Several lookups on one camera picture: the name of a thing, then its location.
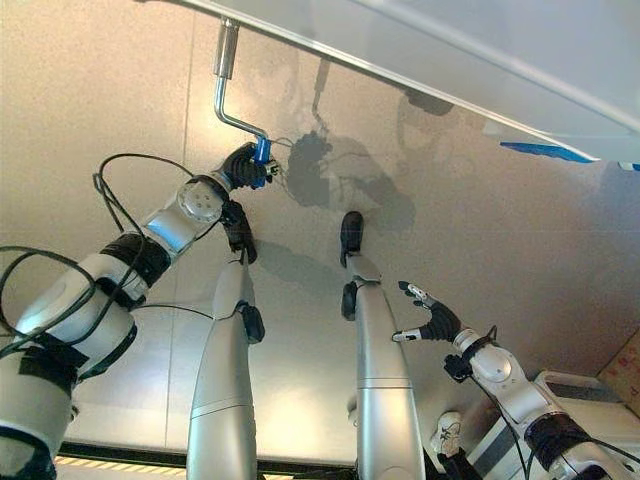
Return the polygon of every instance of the metal handle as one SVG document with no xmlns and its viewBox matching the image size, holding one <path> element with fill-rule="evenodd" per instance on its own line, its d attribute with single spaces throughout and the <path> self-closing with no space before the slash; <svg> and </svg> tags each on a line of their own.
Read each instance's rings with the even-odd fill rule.
<svg viewBox="0 0 640 480">
<path fill-rule="evenodd" d="M 227 88 L 227 80 L 231 80 L 233 75 L 233 64 L 236 57 L 236 46 L 238 45 L 239 25 L 230 18 L 222 17 L 220 30 L 218 32 L 218 50 L 213 67 L 213 72 L 218 76 L 216 82 L 216 94 L 214 99 L 214 110 L 221 122 L 233 127 L 252 133 L 257 138 L 255 162 L 266 165 L 271 159 L 271 141 L 267 132 L 250 123 L 244 122 L 224 111 L 224 96 Z M 264 181 L 258 182 L 255 186 L 263 186 Z"/>
<path fill-rule="evenodd" d="M 218 32 L 218 51 L 213 67 L 213 73 L 218 77 L 231 80 L 233 75 L 233 64 L 236 58 L 236 46 L 238 45 L 237 22 L 222 17 L 220 30 Z"/>
</svg>

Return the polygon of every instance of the black wire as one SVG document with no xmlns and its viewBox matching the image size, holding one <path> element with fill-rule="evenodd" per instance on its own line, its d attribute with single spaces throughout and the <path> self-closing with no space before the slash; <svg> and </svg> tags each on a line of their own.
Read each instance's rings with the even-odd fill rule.
<svg viewBox="0 0 640 480">
<path fill-rule="evenodd" d="M 58 325 L 60 322 L 64 321 L 69 315 L 75 313 L 76 311 L 78 311 L 80 308 L 82 308 L 94 295 L 95 291 L 96 291 L 96 284 L 95 281 L 93 280 L 93 277 L 91 276 L 91 274 L 89 272 L 87 272 L 84 268 L 82 268 L 80 265 L 78 265 L 74 260 L 67 258 L 63 255 L 59 255 L 55 252 L 51 252 L 49 250 L 41 250 L 41 249 L 37 249 L 37 248 L 32 248 L 32 247 L 24 247 L 24 246 L 20 246 L 20 245 L 9 245 L 9 246 L 4 246 L 4 247 L 0 247 L 0 253 L 2 252 L 26 252 L 23 255 L 21 255 L 20 257 L 18 257 L 16 260 L 14 260 L 9 267 L 7 267 L 7 269 L 5 269 L 5 271 L 2 274 L 2 277 L 0 278 L 0 323 L 2 323 L 2 325 L 4 326 L 4 328 L 6 328 L 7 330 L 9 330 L 10 332 L 12 332 L 14 334 L 14 336 L 19 336 L 22 337 L 20 340 L 15 341 L 7 346 L 5 346 L 3 349 L 0 350 L 0 358 L 3 358 L 7 355 L 9 355 L 10 353 L 13 353 L 15 351 L 17 351 L 22 345 L 24 345 L 27 342 L 30 341 L 36 341 L 37 337 L 39 335 L 41 335 L 42 333 L 46 332 L 47 330 L 53 328 L 54 326 Z M 17 266 L 25 261 L 27 258 L 34 256 L 34 255 L 39 255 L 42 257 L 46 257 L 49 258 L 51 260 L 55 260 L 59 263 L 62 263 L 74 270 L 76 270 L 77 272 L 79 272 L 82 276 L 85 277 L 85 279 L 87 280 L 88 283 L 88 288 L 82 293 L 82 295 L 80 295 L 80 297 L 73 302 L 69 308 L 67 308 L 65 311 L 63 311 L 60 315 L 58 315 L 56 318 L 54 318 L 52 321 L 50 321 L 48 324 L 35 328 L 33 329 L 31 332 L 29 333 L 25 333 L 25 332 L 20 332 L 17 329 L 15 329 L 14 327 L 12 327 L 9 322 L 7 321 L 5 315 L 4 315 L 4 311 L 2 310 L 2 292 L 4 291 L 4 288 L 7 284 L 7 281 L 9 280 L 9 277 L 11 275 L 11 273 L 13 272 L 13 270 L 15 270 L 15 268 L 17 268 Z"/>
<path fill-rule="evenodd" d="M 539 449 L 540 449 L 540 445 L 538 445 L 536 448 L 531 450 L 531 453 L 529 454 L 529 459 L 527 460 L 527 466 L 524 469 L 524 480 L 529 480 L 529 476 L 531 475 L 531 467 L 533 467 L 533 458 L 535 457 L 535 454 L 538 452 Z"/>
<path fill-rule="evenodd" d="M 202 315 L 203 317 L 207 317 L 213 320 L 213 317 L 211 315 L 207 315 L 206 313 L 200 312 L 198 310 L 194 310 L 192 308 L 182 307 L 180 305 L 168 305 L 168 304 L 165 305 L 162 303 L 145 303 L 144 305 L 140 305 L 139 307 L 134 308 L 133 311 L 140 310 L 141 308 L 175 308 L 176 310 L 184 310 L 185 312 L 196 313 L 198 315 Z"/>
<path fill-rule="evenodd" d="M 131 224 L 131 226 L 140 235 L 140 238 L 141 238 L 140 248 L 139 248 L 138 252 L 136 253 L 136 255 L 134 256 L 133 261 L 131 262 L 129 268 L 126 270 L 124 276 L 120 279 L 120 281 L 118 282 L 116 287 L 113 289 L 113 291 L 111 292 L 111 294 L 107 298 L 106 303 L 104 304 L 104 306 L 102 307 L 102 309 L 98 313 L 98 316 L 96 317 L 96 319 L 92 323 L 92 325 L 89 328 L 89 330 L 87 332 L 85 332 L 83 335 L 81 335 L 80 337 L 78 337 L 78 338 L 76 338 L 74 340 L 65 342 L 66 345 L 68 345 L 68 346 L 73 346 L 73 345 L 76 345 L 76 344 L 78 344 L 80 342 L 83 342 L 98 328 L 98 326 L 100 325 L 100 323 L 104 319 L 105 315 L 107 314 L 109 308 L 114 303 L 116 296 L 122 291 L 122 288 L 125 285 L 127 285 L 127 280 L 129 279 L 131 274 L 134 272 L 134 265 L 137 264 L 138 260 L 140 259 L 141 255 L 144 252 L 144 249 L 145 249 L 145 247 L 147 245 L 147 238 L 144 235 L 144 232 L 142 231 L 140 226 L 137 224 L 137 222 L 133 219 L 133 217 L 131 217 L 129 212 L 124 208 L 122 203 L 118 200 L 117 196 L 113 193 L 113 191 L 111 190 L 111 187 L 109 186 L 108 182 L 104 178 L 104 171 L 105 171 L 106 166 L 109 163 L 111 163 L 114 160 L 117 160 L 117 159 L 120 159 L 120 158 L 127 158 L 127 157 L 145 158 L 145 159 L 159 161 L 159 162 L 162 162 L 162 163 L 167 163 L 167 164 L 173 165 L 176 168 L 179 168 L 180 170 L 185 172 L 190 177 L 193 177 L 193 174 L 191 173 L 191 171 L 188 170 L 186 167 L 180 165 L 177 162 L 174 162 L 173 160 L 169 160 L 167 158 L 158 157 L 158 156 L 155 156 L 155 155 L 147 155 L 147 154 L 140 154 L 140 153 L 119 153 L 119 154 L 112 155 L 112 156 L 106 158 L 105 160 L 103 160 L 100 163 L 100 167 L 98 169 L 98 173 L 93 175 L 94 187 L 98 191 L 98 193 L 102 196 L 102 199 L 103 199 L 103 201 L 105 203 L 105 206 L 106 206 L 107 210 L 109 211 L 109 214 L 111 215 L 111 217 L 112 217 L 114 223 L 116 224 L 116 227 L 118 228 L 118 230 L 120 232 L 124 232 L 124 226 L 123 226 L 122 222 L 120 221 L 120 219 L 118 218 L 118 215 L 116 214 L 114 208 L 117 211 L 119 211 L 127 219 L 127 221 Z M 196 237 L 195 240 L 196 241 L 200 240 L 202 237 L 204 237 L 204 235 L 209 233 L 209 231 L 215 226 L 216 223 L 217 222 L 214 222 L 213 225 L 211 225 L 203 234 L 201 234 L 198 237 Z M 61 263 L 64 263 L 65 265 L 76 269 L 77 271 L 82 273 L 85 276 L 85 278 L 87 278 L 87 280 L 89 282 L 89 289 L 86 290 L 83 293 L 83 295 L 81 295 L 80 298 L 78 300 L 76 300 L 67 310 L 65 310 L 62 314 L 60 314 L 56 319 L 51 321 L 49 324 L 47 324 L 44 327 L 39 327 L 39 328 L 35 329 L 30 334 L 24 335 L 24 337 L 20 341 L 13 342 L 11 345 L 8 345 L 5 348 L 3 348 L 2 350 L 0 350 L 0 358 L 2 356 L 4 356 L 4 355 L 10 353 L 11 351 L 15 351 L 17 348 L 19 348 L 20 346 L 24 345 L 25 343 L 27 343 L 29 341 L 32 341 L 32 340 L 35 340 L 38 335 L 42 334 L 46 330 L 52 328 L 53 326 L 55 326 L 58 323 L 60 323 L 63 320 L 65 320 L 69 315 L 71 315 L 72 313 L 76 312 L 85 303 L 87 303 L 93 297 L 93 295 L 96 292 L 96 284 L 95 284 L 93 278 L 91 277 L 91 275 L 88 272 L 86 272 L 86 270 L 84 270 L 82 267 L 77 265 L 77 263 L 75 261 L 73 261 L 73 260 L 70 260 L 70 259 L 68 259 L 66 257 L 63 257 L 62 255 L 58 255 L 58 254 L 56 254 L 54 252 L 50 252 L 48 250 L 38 250 L 38 249 L 30 248 L 30 247 L 13 247 L 13 246 L 12 247 L 0 247 L 0 252 L 1 251 L 11 251 L 11 250 L 25 251 L 25 252 L 29 253 L 28 255 L 23 255 L 20 259 L 18 259 L 17 261 L 13 262 L 9 266 L 9 269 L 7 269 L 9 271 L 8 272 L 5 271 L 5 274 L 2 277 L 3 282 L 0 283 L 0 323 L 2 323 L 5 327 L 8 326 L 9 327 L 9 331 L 10 332 L 14 332 L 15 335 L 22 336 L 23 333 L 22 332 L 18 332 L 17 330 L 13 329 L 13 327 L 11 327 L 11 325 L 8 323 L 8 321 L 6 321 L 6 318 L 2 314 L 2 311 L 1 311 L 1 298 L 2 298 L 1 297 L 1 293 L 2 293 L 2 289 L 4 288 L 4 285 L 6 284 L 6 282 L 8 280 L 8 277 L 11 274 L 11 272 L 22 261 L 26 260 L 28 257 L 30 257 L 32 255 L 43 255 L 45 257 L 49 257 L 49 258 L 58 260 Z"/>
<path fill-rule="evenodd" d="M 194 239 L 193 239 L 193 241 L 194 241 L 194 242 L 197 242 L 197 241 L 198 241 L 198 240 L 200 240 L 202 237 L 206 236 L 206 235 L 207 235 L 207 233 L 209 233 L 209 232 L 213 229 L 213 227 L 215 227 L 215 226 L 218 224 L 218 222 L 219 222 L 219 221 L 220 221 L 220 219 L 218 219 L 218 220 L 216 220 L 215 222 L 213 222 L 213 223 L 209 226 L 209 228 L 207 228 L 204 232 L 202 232 L 200 235 L 198 235 L 196 238 L 194 238 Z"/>
<path fill-rule="evenodd" d="M 134 272 L 134 265 L 136 265 L 138 263 L 138 260 L 142 256 L 142 253 L 144 252 L 144 249 L 145 249 L 145 247 L 147 245 L 147 237 L 145 236 L 144 232 L 142 231 L 142 229 L 140 228 L 138 223 L 129 214 L 129 212 L 126 210 L 126 208 L 124 208 L 122 203 L 120 203 L 120 200 L 118 200 L 118 197 L 115 195 L 115 193 L 113 193 L 113 191 L 111 190 L 111 187 L 109 187 L 109 184 L 107 183 L 107 181 L 104 178 L 104 170 L 105 170 L 106 166 L 109 163 L 113 162 L 114 160 L 120 159 L 120 158 L 129 158 L 129 157 L 146 158 L 146 159 L 150 159 L 150 160 L 156 160 L 158 162 L 167 163 L 167 164 L 173 165 L 176 168 L 179 168 L 180 170 L 185 172 L 190 177 L 193 177 L 193 174 L 191 173 L 191 171 L 189 169 L 187 169 L 186 167 L 180 165 L 177 162 L 174 162 L 173 160 L 169 160 L 167 158 L 158 157 L 158 156 L 155 156 L 155 155 L 147 155 L 147 154 L 143 154 L 143 153 L 118 153 L 116 155 L 112 155 L 112 156 L 104 159 L 102 161 L 102 163 L 100 163 L 100 167 L 98 168 L 98 173 L 94 174 L 94 177 L 93 177 L 96 189 L 102 195 L 102 198 L 103 198 L 103 200 L 105 202 L 105 205 L 107 206 L 107 208 L 109 210 L 109 213 L 112 214 L 112 217 L 114 218 L 114 221 L 116 222 L 116 225 L 118 226 L 120 231 L 121 232 L 123 231 L 122 224 L 117 219 L 117 216 L 115 215 L 115 212 L 111 208 L 112 206 L 115 207 L 122 215 L 124 215 L 124 217 L 127 219 L 127 221 L 136 230 L 138 235 L 140 235 L 140 239 L 141 239 L 140 248 L 138 249 L 138 252 L 136 253 L 136 255 L 133 257 L 133 261 L 129 265 L 129 268 L 125 272 L 124 276 L 120 279 L 120 281 L 118 282 L 116 287 L 113 289 L 113 291 L 109 295 L 109 298 L 107 299 L 107 302 L 102 307 L 102 310 L 100 310 L 100 313 L 98 313 L 98 316 L 96 317 L 95 321 L 93 322 L 91 327 L 89 327 L 89 330 L 87 330 L 83 335 L 81 335 L 80 337 L 76 338 L 75 340 L 72 340 L 70 342 L 66 342 L 67 345 L 69 345 L 69 346 L 77 345 L 78 343 L 83 342 L 84 340 L 89 338 L 89 336 L 91 336 L 91 334 L 98 328 L 98 326 L 100 325 L 100 323 L 104 319 L 105 315 L 109 311 L 109 308 L 111 307 L 111 305 L 113 305 L 113 302 L 115 301 L 116 296 L 122 291 L 122 288 L 126 284 L 127 279 Z"/>
<path fill-rule="evenodd" d="M 622 450 L 619 447 L 616 447 L 615 445 L 611 445 L 610 443 L 607 443 L 605 441 L 602 441 L 598 438 L 593 438 L 589 435 L 579 435 L 579 434 L 563 434 L 562 436 L 564 437 L 568 437 L 568 438 L 576 438 L 578 440 L 582 440 L 584 442 L 591 442 L 591 443 L 595 443 L 596 445 L 600 445 L 604 448 L 608 448 L 609 450 L 612 450 L 624 457 L 627 457 L 631 460 L 633 460 L 634 462 L 636 462 L 638 465 L 640 465 L 640 458 L 636 457 L 635 455 L 630 454 L 629 452 L 627 452 L 626 450 Z M 527 460 L 527 468 L 525 470 L 525 475 L 524 478 L 525 480 L 529 480 L 529 477 L 531 475 L 531 467 L 533 466 L 533 458 L 535 456 L 536 453 L 538 453 L 539 450 L 542 449 L 542 447 L 544 446 L 544 444 L 540 444 L 537 445 L 536 448 L 534 450 L 531 451 L 531 454 L 529 454 L 529 459 Z"/>
<path fill-rule="evenodd" d="M 507 417 L 505 417 L 504 413 L 502 413 L 502 408 L 500 408 L 500 405 L 498 404 L 497 400 L 495 398 L 493 398 L 493 395 L 491 395 L 487 391 L 487 389 L 484 388 L 480 384 L 480 382 L 478 382 L 478 380 L 476 380 L 473 376 L 469 377 L 469 378 L 471 378 L 471 380 L 473 380 L 473 382 L 480 388 L 480 390 L 482 390 L 484 392 L 484 394 L 487 397 L 489 397 L 489 400 L 491 400 L 491 403 L 493 403 L 493 405 L 498 409 L 498 412 L 500 413 L 500 416 L 502 417 L 502 420 L 504 420 L 504 423 L 507 425 L 507 428 L 511 432 L 511 436 L 513 437 L 513 441 L 516 444 L 516 449 L 518 450 L 518 457 L 520 457 L 520 464 L 522 465 L 522 468 L 524 469 L 523 472 L 525 472 L 525 475 L 526 475 L 527 469 L 526 469 L 526 466 L 525 466 L 525 463 L 524 463 L 524 455 L 522 455 L 522 449 L 520 448 L 520 443 L 518 442 L 518 434 L 516 433 L 515 429 L 511 426 L 511 424 L 507 420 Z"/>
<path fill-rule="evenodd" d="M 616 447 L 615 445 L 611 445 L 610 443 L 604 442 L 598 438 L 593 438 L 589 435 L 575 435 L 575 434 L 568 434 L 565 435 L 567 437 L 570 438 L 577 438 L 579 440 L 584 440 L 585 442 L 592 442 L 595 443 L 597 445 L 600 445 L 602 447 L 608 448 L 609 450 L 612 450 L 616 453 L 619 453 L 620 455 L 627 457 L 631 460 L 633 460 L 634 462 L 636 462 L 638 465 L 640 465 L 640 458 L 636 457 L 635 455 L 632 455 L 631 453 L 627 452 L 626 450 L 622 450 L 619 447 Z"/>
</svg>

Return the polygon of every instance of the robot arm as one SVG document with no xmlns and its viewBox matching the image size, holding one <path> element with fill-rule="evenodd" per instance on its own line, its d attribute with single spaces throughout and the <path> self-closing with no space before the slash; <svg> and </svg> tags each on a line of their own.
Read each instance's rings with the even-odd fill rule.
<svg viewBox="0 0 640 480">
<path fill-rule="evenodd" d="M 48 328 L 86 293 L 87 280 L 77 270 L 67 271 L 24 312 L 16 329 L 37 336 L 17 336 L 0 357 L 0 478 L 55 478 L 52 459 L 71 419 L 73 388 L 106 371 L 127 350 L 136 336 L 130 310 L 144 303 L 148 290 L 195 240 L 220 221 L 232 250 L 246 249 L 251 257 L 250 230 L 237 228 L 246 219 L 229 193 L 277 173 L 273 161 L 254 163 L 254 153 L 254 144 L 244 145 L 220 169 L 182 185 L 141 223 L 144 237 L 126 231 L 80 262 L 97 289 L 64 321 Z"/>
<path fill-rule="evenodd" d="M 495 342 L 491 332 L 478 335 L 416 285 L 399 282 L 399 287 L 414 297 L 416 306 L 430 310 L 432 318 L 419 328 L 396 332 L 393 340 L 451 342 L 461 355 L 447 356 L 445 370 L 458 382 L 472 376 L 484 387 L 553 478 L 633 479 L 620 462 L 590 442 L 589 435 L 544 390 L 527 380 L 516 358 Z"/>
</svg>

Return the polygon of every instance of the cardboard box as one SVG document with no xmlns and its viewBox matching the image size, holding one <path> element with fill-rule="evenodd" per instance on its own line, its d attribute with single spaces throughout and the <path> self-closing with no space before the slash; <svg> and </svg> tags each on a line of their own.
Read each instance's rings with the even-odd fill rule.
<svg viewBox="0 0 640 480">
<path fill-rule="evenodd" d="M 602 369 L 598 378 L 640 417 L 640 330 Z"/>
</svg>

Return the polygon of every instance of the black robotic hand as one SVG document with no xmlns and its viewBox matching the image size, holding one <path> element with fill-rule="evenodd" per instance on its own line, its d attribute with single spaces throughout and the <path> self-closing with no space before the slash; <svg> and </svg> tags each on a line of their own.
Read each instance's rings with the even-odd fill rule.
<svg viewBox="0 0 640 480">
<path fill-rule="evenodd" d="M 413 330 L 396 332 L 393 340 L 403 342 L 408 340 L 446 340 L 453 342 L 460 333 L 462 322 L 449 307 L 439 302 L 417 285 L 409 282 L 398 282 L 400 290 L 412 297 L 413 304 L 431 312 L 431 320 L 426 325 Z"/>
<path fill-rule="evenodd" d="M 249 142 L 235 150 L 222 164 L 222 171 L 231 182 L 231 188 L 251 187 L 256 189 L 262 180 L 271 183 L 277 173 L 277 164 L 257 165 L 253 161 L 256 144 Z"/>
</svg>

